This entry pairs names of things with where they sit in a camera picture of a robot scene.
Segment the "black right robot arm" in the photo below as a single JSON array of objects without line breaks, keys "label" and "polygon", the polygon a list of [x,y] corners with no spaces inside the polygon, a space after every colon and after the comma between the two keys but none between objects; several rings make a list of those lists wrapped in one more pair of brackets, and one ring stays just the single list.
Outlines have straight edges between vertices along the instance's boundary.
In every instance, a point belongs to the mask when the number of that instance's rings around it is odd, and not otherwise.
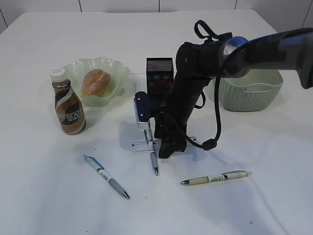
[{"label": "black right robot arm", "polygon": [[176,54],[177,73],[156,114],[156,137],[161,139],[159,157],[183,152],[191,141],[187,121],[205,86],[212,79],[239,78],[251,69],[294,70],[301,86],[313,86],[313,30],[301,28],[251,41],[231,33],[209,34],[201,45],[186,42]]}]

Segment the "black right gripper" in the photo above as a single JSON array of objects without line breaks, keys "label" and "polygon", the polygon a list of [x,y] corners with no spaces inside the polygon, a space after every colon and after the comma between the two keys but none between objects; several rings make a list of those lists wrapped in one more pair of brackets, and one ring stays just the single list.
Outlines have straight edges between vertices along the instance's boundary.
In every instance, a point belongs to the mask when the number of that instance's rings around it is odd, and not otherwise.
[{"label": "black right gripper", "polygon": [[183,152],[187,143],[210,150],[215,139],[197,144],[187,134],[187,121],[203,89],[215,75],[215,42],[206,41],[201,45],[185,42],[176,55],[177,73],[165,97],[163,111],[156,117],[161,130],[155,130],[155,137],[161,139],[159,158],[168,159],[174,152]]}]

